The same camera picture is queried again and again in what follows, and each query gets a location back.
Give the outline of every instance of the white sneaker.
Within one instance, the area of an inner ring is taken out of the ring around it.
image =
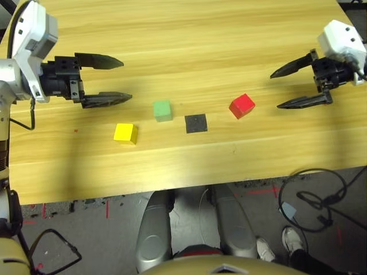
[[[274,252],[270,249],[269,244],[263,238],[256,239],[257,253],[265,262],[271,262],[275,259]]]
[[[300,239],[300,236],[296,230],[290,226],[287,226],[283,229],[282,243],[283,246],[288,250],[289,255],[292,255],[292,253],[298,249],[304,250],[303,242]]]

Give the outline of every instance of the gray floor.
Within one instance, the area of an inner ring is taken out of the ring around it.
[[[341,174],[348,182],[360,169],[342,170]],[[287,256],[281,244],[280,232],[287,222],[278,211],[278,192],[273,192],[282,182],[283,179],[279,178],[229,185],[245,209],[255,234],[264,237],[285,263]],[[315,225],[316,212],[295,198],[295,190],[309,190],[324,197],[337,191],[340,186],[335,176],[307,175],[291,183],[284,192],[284,200],[297,209],[296,217],[299,223]],[[203,243],[201,232],[205,243],[219,245],[214,208],[206,201],[205,196],[200,213],[198,212],[198,204],[204,190],[204,187],[176,190],[176,203],[170,213],[174,253],[189,245]],[[62,204],[47,204],[47,218],[42,218],[42,215],[30,218],[32,213],[39,212],[40,206],[32,209],[25,206],[24,209],[29,210],[25,211],[28,224],[24,225],[24,235],[31,243],[42,230],[54,228],[77,246],[83,260],[63,274],[135,274],[135,242],[150,195],[151,193],[141,193],[95,202],[78,201],[75,202],[75,211],[69,214],[63,214],[61,209],[67,207]],[[362,223],[366,222],[366,173],[348,189],[345,199],[335,208]],[[55,209],[59,210],[58,214],[50,218],[50,212]],[[333,215],[333,218],[334,225],[324,232],[306,233],[310,254],[337,270],[366,272],[366,231],[337,214]],[[61,241],[48,236],[40,242],[34,262],[35,265],[42,263],[41,270],[49,272],[71,260],[69,254]]]

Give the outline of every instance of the cube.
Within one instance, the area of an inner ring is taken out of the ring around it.
[[[250,113],[250,111],[255,107],[255,103],[249,98],[248,95],[243,94],[240,97],[232,101],[229,109],[235,115],[237,119],[240,119],[244,115]]]
[[[153,103],[154,117],[157,122],[172,120],[169,100],[159,100]]]
[[[114,140],[122,144],[136,144],[138,127],[131,123],[118,123],[116,125]]]

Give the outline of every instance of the black cable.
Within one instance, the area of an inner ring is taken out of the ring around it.
[[[358,76],[363,80],[367,81],[367,76],[364,76],[359,70],[356,71],[356,74],[358,74]]]
[[[10,29],[9,29],[9,40],[7,43],[7,54],[6,54],[6,58],[12,58],[13,57],[13,43],[14,43],[14,33],[15,33],[15,28],[17,27],[17,23],[18,20],[20,18],[20,16],[22,15],[23,11],[27,8],[28,4],[30,3],[30,1],[26,1],[24,2],[19,9],[15,12],[13,20],[11,21],[10,24]],[[15,119],[10,118],[10,121],[13,123],[18,124],[19,126],[27,129],[27,130],[33,130],[36,126],[36,122],[34,119],[34,106],[36,104],[36,101],[34,100],[34,98],[32,97],[31,101],[30,101],[30,119],[31,119],[31,126],[27,126]]]
[[[69,243],[59,232],[57,232],[55,229],[46,229],[45,231],[43,231],[38,237],[37,239],[33,242],[32,246],[30,247],[29,249],[29,252],[28,252],[28,258],[32,258],[33,256],[33,253],[40,241],[40,239],[45,235],[45,234],[48,234],[48,233],[53,233],[55,235],[57,235],[59,237],[59,239],[62,240],[62,242],[64,244],[66,244],[67,246],[69,246],[69,248],[71,249],[71,251],[74,252],[75,255],[77,255],[77,259],[68,263],[67,265],[64,265],[63,267],[59,268],[59,269],[56,269],[55,271],[53,272],[50,272],[50,273],[47,273],[46,275],[55,275],[57,273],[60,273],[61,271],[65,270],[66,268],[69,268],[70,266],[76,264],[77,262],[81,261],[82,259],[82,256],[81,254],[79,253],[78,249],[73,246],[71,243]]]
[[[361,73],[360,68],[358,67],[358,61],[353,56],[347,56],[345,58],[346,64],[363,80],[367,81],[367,76]]]
[[[22,246],[22,249],[23,249],[24,253],[26,255],[28,255],[29,248],[28,248],[27,242],[24,238],[24,235],[23,235],[22,231],[19,231],[19,233],[17,234],[17,237],[18,237],[20,245]],[[34,268],[34,263],[33,263],[32,258],[28,258],[28,261],[29,261],[29,264],[30,264],[30,268],[33,269]]]
[[[344,199],[344,197],[346,196],[346,193],[348,191],[348,187],[350,187],[361,175],[362,173],[367,170],[367,167],[364,167],[348,184],[346,183],[346,181],[344,180],[344,178],[342,176],[340,176],[340,174],[338,174],[335,171],[329,170],[329,169],[324,169],[324,168],[311,168],[311,169],[306,169],[306,170],[302,170],[297,172],[296,174],[289,176],[283,183],[282,187],[279,190],[279,197],[278,197],[278,204],[279,204],[279,209],[282,212],[284,218],[293,226],[295,226],[296,228],[299,228],[301,230],[304,230],[305,232],[312,232],[312,233],[317,233],[317,232],[321,232],[324,229],[328,228],[329,226],[331,226],[333,224],[333,219],[332,219],[332,212],[335,212],[341,216],[343,216],[344,218],[348,219],[350,222],[353,222],[355,225],[359,226],[360,228],[367,230],[367,227],[365,225],[363,225],[362,223],[360,223],[359,221],[356,221],[355,219],[351,218],[350,216],[346,215],[345,213],[331,207],[331,205],[334,205],[338,202],[340,202],[341,200]],[[284,212],[283,209],[283,191],[284,188],[291,182],[291,179],[294,179],[296,176],[303,174],[305,172],[310,172],[310,171],[324,171],[324,172],[329,172],[334,174],[335,176],[337,176],[341,183],[343,184],[343,187],[341,189],[339,189],[335,194],[331,194],[327,197],[325,197],[324,199],[320,198],[319,196],[317,196],[314,193],[311,193],[309,191],[299,191],[297,192],[297,197],[305,202],[307,202],[312,208],[315,208],[317,210],[323,210],[326,209],[327,210],[327,218],[323,217],[323,216],[319,216],[318,219],[323,223],[323,226],[318,228],[318,229],[310,229],[310,228],[306,228],[303,227],[301,225],[299,225],[297,222],[292,221],[291,219],[289,219],[289,217],[286,215],[286,213]]]
[[[36,101],[34,99],[34,97],[31,98],[30,100],[30,126],[27,126],[21,122],[19,122],[18,120],[12,119],[10,118],[9,120],[15,124],[18,124],[19,126],[26,128],[27,130],[34,130],[34,128],[36,127],[36,119],[34,118],[34,106],[36,104]]]

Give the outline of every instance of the person's leg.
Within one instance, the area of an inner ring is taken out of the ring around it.
[[[310,275],[344,274],[336,272],[330,266],[311,257],[303,248],[303,242],[297,232],[286,227],[282,232],[283,246],[290,255],[290,266]]]

